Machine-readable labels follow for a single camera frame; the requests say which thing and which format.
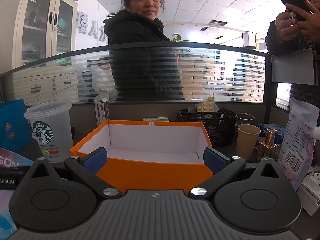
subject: triangular hole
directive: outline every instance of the triangular hole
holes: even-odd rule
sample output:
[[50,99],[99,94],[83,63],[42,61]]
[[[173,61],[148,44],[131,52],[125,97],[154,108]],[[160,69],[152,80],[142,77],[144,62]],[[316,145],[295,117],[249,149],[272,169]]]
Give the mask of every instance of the triangular hole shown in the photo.
[[49,172],[44,164],[39,164],[36,170],[32,174],[32,178],[46,177],[49,176]]
[[276,178],[276,179],[279,178],[278,174],[276,173],[275,169],[272,167],[270,163],[267,163],[266,166],[264,166],[261,176]]

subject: metal bolt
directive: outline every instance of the metal bolt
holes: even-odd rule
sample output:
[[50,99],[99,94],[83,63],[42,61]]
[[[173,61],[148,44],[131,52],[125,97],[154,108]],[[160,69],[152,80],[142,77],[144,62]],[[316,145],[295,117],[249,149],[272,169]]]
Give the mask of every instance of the metal bolt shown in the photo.
[[103,191],[104,195],[106,196],[115,196],[119,194],[119,190],[114,187],[108,187]]
[[193,195],[196,195],[196,196],[202,196],[202,195],[205,195],[207,193],[207,190],[203,187],[194,187],[192,190],[191,190],[191,193]]

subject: hand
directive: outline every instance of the hand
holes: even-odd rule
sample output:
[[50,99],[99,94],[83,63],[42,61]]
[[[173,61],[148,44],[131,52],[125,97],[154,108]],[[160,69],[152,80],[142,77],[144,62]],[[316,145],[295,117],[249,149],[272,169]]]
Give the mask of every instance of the hand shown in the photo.
[[296,19],[294,18],[296,14],[294,12],[289,12],[289,10],[285,10],[285,12],[280,13],[276,18],[276,36],[279,43],[283,43],[284,41],[290,41],[295,36],[298,35],[298,26],[295,24]]
[[320,11],[316,9],[308,0],[304,1],[306,5],[308,5],[312,14],[292,4],[286,4],[285,6],[305,18],[305,21],[297,21],[296,23],[296,25],[299,27],[299,32],[307,36],[312,41],[320,42]]

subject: person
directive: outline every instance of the person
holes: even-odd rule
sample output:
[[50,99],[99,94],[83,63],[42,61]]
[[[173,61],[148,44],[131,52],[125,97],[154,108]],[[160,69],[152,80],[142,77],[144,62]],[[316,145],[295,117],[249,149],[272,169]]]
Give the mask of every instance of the person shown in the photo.
[[[294,5],[286,4],[286,11],[280,13],[276,20],[270,23],[268,35],[265,38],[270,54],[283,55],[309,48],[320,54],[320,0],[304,1],[312,14]],[[305,18],[305,21],[297,21],[296,13]],[[320,90],[317,86],[292,84],[290,97],[306,101],[320,108]]]
[[[104,21],[108,45],[170,41],[157,15],[164,0],[122,0],[123,9]],[[184,100],[173,53],[164,48],[119,49],[109,53],[117,100]]]

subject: cabinet door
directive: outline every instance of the cabinet door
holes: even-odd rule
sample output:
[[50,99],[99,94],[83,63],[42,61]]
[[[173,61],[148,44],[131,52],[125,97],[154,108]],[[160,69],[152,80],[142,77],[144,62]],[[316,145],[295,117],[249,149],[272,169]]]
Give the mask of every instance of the cabinet door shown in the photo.
[[52,31],[52,55],[74,50],[77,3],[73,0],[57,0]]
[[50,57],[56,0],[24,0],[21,65]]

